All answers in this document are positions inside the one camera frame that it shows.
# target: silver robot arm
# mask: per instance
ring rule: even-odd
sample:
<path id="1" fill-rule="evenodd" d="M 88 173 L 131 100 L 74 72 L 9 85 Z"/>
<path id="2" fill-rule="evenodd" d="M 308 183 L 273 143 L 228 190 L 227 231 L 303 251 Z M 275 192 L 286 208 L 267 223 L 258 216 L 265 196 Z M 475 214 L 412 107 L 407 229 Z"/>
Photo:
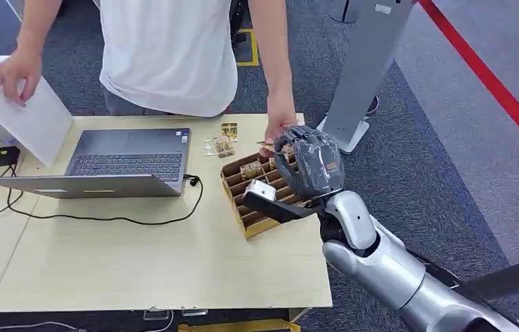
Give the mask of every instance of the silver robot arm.
<path id="1" fill-rule="evenodd" d="M 326 261 L 397 312 L 414 331 L 519 331 L 495 311 L 456 293 L 426 272 L 394 234 L 351 191 L 332 196 L 325 213 L 340 223 L 345 241 L 323 244 Z"/>

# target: laptop keyboard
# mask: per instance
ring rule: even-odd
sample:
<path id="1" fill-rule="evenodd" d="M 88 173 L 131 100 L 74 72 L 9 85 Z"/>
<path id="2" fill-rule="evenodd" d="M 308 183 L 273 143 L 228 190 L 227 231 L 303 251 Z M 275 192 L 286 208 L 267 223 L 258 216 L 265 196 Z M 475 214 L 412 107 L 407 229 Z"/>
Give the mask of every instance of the laptop keyboard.
<path id="1" fill-rule="evenodd" d="M 177 182 L 182 154 L 78 155 L 70 175 L 153 174 L 165 182 Z"/>

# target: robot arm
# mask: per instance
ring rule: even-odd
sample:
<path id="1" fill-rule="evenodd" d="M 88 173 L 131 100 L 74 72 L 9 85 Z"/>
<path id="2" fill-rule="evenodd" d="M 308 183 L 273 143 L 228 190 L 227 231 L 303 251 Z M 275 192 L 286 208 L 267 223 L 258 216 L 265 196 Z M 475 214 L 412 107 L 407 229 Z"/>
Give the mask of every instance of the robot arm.
<path id="1" fill-rule="evenodd" d="M 291 144 L 299 172 L 278 154 Z M 306 207 L 282 204 L 253 180 L 243 205 L 282 223 L 317 213 L 326 261 L 352 282 L 397 312 L 414 331 L 519 331 L 509 320 L 456 293 L 427 273 L 404 243 L 380 224 L 361 197 L 343 191 L 344 170 L 338 146 L 306 126 L 292 127 L 276 141 L 276 167 Z"/>

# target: laptop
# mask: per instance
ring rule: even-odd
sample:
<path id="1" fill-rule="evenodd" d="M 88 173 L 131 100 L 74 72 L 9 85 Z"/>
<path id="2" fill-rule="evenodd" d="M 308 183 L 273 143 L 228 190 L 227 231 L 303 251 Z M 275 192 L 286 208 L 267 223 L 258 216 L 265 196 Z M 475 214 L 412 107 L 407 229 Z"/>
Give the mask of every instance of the laptop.
<path id="1" fill-rule="evenodd" d="M 85 130 L 63 176 L 0 178 L 59 199 L 172 197 L 184 189 L 190 129 Z"/>

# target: gray stand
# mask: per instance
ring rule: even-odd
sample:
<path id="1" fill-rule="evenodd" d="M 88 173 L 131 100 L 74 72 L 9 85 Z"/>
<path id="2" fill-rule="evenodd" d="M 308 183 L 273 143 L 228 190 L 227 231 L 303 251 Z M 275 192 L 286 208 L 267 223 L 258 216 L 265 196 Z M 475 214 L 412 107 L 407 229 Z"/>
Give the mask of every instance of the gray stand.
<path id="1" fill-rule="evenodd" d="M 364 122 L 365 113 L 381 85 L 413 6 L 409 0 L 361 0 L 359 21 L 353 28 L 337 91 L 328 116 L 319 125 L 345 154 L 355 149 L 369 128 Z"/>

